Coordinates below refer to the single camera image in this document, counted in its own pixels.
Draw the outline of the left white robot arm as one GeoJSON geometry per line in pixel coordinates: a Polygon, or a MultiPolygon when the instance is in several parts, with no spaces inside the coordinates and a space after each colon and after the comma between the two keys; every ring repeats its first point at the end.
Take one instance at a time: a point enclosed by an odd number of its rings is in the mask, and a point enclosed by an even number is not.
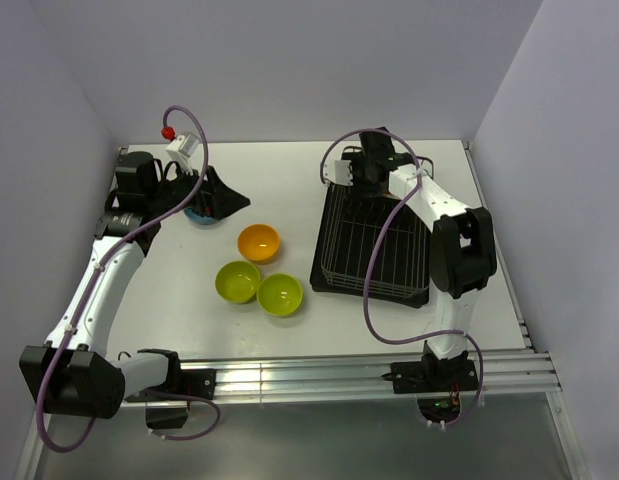
{"type": "Polygon", "coordinates": [[[36,402],[36,414],[109,419],[124,399],[151,390],[172,399],[184,386],[176,352],[142,349],[118,362],[107,360],[108,338],[119,306],[149,253],[164,215],[177,205],[211,220],[249,206],[213,167],[205,173],[168,166],[151,153],[121,154],[115,186],[97,222],[83,278],[55,329],[40,346],[23,350],[19,366],[36,402]]]}

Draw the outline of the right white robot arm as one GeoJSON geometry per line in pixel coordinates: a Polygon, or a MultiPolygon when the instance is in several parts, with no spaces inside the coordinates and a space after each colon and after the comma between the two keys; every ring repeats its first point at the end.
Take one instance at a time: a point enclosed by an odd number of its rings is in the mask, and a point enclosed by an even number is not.
{"type": "Polygon", "coordinates": [[[399,200],[381,227],[373,246],[363,283],[363,316],[372,336],[387,345],[422,341],[420,361],[424,383],[446,388],[468,364],[467,345],[477,342],[468,334],[481,290],[497,270],[493,220],[484,207],[471,208],[457,200],[424,171],[412,148],[400,156],[393,143],[403,143],[384,128],[357,131],[362,159],[352,168],[355,181],[363,179],[399,200]],[[382,243],[394,218],[409,208],[430,232],[428,271],[436,292],[438,329],[416,337],[392,340],[373,327],[369,311],[371,276],[382,243]]]}

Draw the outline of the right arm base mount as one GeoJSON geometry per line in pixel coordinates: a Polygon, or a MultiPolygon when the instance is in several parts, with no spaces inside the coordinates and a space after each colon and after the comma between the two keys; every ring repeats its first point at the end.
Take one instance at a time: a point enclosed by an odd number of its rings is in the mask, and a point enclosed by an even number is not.
{"type": "Polygon", "coordinates": [[[438,361],[428,355],[419,361],[394,362],[381,378],[397,395],[434,394],[417,401],[420,413],[432,422],[456,420],[462,410],[461,394],[476,392],[479,387],[472,360],[438,361]]]}

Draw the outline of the orange plastic bowl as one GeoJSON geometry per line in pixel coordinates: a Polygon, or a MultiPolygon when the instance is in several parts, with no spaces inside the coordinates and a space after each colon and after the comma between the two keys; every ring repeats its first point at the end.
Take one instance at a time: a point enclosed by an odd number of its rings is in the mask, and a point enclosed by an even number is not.
{"type": "Polygon", "coordinates": [[[266,224],[253,224],[244,228],[237,238],[239,253],[248,261],[267,263],[278,253],[281,240],[276,229],[266,224]]]}

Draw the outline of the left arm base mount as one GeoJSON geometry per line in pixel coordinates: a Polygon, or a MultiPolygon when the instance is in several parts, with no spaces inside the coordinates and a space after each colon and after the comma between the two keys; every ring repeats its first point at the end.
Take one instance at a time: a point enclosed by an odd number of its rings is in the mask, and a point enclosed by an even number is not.
{"type": "Polygon", "coordinates": [[[214,402],[217,371],[213,368],[182,370],[179,378],[171,385],[155,386],[132,394],[126,403],[145,404],[145,423],[152,434],[163,435],[173,441],[199,438],[213,431],[220,423],[221,413],[214,402]],[[184,401],[184,407],[149,407],[148,403],[159,401],[184,401]],[[213,411],[212,423],[196,434],[177,434],[188,420],[193,419],[192,405],[204,404],[213,411]]]}

